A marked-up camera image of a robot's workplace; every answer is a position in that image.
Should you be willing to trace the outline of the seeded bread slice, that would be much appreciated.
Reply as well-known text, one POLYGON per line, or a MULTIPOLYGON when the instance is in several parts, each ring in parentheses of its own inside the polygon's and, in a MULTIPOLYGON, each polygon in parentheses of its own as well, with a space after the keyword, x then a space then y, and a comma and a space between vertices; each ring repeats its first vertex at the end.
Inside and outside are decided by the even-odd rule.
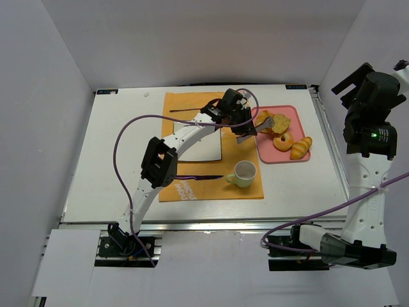
POLYGON ((273 121, 272 132, 274 134, 282 134, 286 132, 291 125, 291 119, 284 114, 275 114, 273 116, 273 121))

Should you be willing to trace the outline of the sugared ring donut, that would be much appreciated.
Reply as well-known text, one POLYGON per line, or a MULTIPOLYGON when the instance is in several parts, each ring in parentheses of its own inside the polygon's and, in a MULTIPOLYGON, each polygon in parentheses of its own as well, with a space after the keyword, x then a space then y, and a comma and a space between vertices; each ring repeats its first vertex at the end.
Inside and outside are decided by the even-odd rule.
POLYGON ((285 132, 277 137, 274 137, 273 144, 277 150, 286 152, 290 150, 294 144, 293 135, 290 132, 285 132))

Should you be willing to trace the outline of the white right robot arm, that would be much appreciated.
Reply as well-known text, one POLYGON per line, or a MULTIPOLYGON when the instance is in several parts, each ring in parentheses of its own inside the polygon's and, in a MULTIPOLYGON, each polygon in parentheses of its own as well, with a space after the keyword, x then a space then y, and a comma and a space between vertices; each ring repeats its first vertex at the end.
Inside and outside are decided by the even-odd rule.
POLYGON ((408 62, 400 60, 394 73, 375 71, 364 63, 332 88, 341 97, 347 114, 343 137, 352 170, 348 211, 340 235, 313 223, 291 229, 290 246, 309 247, 326 264, 377 269, 396 263, 397 254, 387 248, 384 230, 385 187, 397 152, 397 130, 387 117, 402 104, 408 91, 408 62))

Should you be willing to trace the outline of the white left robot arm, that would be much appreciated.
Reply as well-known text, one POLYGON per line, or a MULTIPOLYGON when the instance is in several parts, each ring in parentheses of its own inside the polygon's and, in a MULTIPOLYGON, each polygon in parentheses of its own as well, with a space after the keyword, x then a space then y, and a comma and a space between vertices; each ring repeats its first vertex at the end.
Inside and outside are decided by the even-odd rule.
POLYGON ((141 223, 159 192, 175 179, 179 158, 194 144, 206 136, 226 127, 242 143, 262 130, 271 128, 274 120, 268 116, 260 125, 254 125, 258 113, 252 112, 247 101, 254 96, 248 89, 228 89, 222 98, 216 98, 203 106, 191 120, 182 120, 182 128, 159 139, 148 141, 141 162, 141 179, 134 194, 124 189, 128 208, 123 219, 108 225, 113 239, 129 239, 139 233, 141 223))

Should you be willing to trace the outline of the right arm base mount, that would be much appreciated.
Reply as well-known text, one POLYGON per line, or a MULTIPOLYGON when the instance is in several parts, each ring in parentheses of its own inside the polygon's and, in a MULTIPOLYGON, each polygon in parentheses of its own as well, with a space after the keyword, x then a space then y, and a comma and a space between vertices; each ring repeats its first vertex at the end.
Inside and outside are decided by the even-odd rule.
POLYGON ((328 271, 330 264, 321 260, 319 253, 301 253, 273 247, 268 248, 270 272, 328 271))

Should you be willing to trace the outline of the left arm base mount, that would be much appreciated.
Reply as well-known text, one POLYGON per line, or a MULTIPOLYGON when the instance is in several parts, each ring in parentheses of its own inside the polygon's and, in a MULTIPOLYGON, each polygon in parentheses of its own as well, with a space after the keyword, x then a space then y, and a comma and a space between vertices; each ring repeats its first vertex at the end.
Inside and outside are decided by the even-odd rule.
POLYGON ((158 238, 138 237, 124 232, 118 223, 107 226, 107 235, 98 243, 95 267, 154 268, 158 262, 158 238))

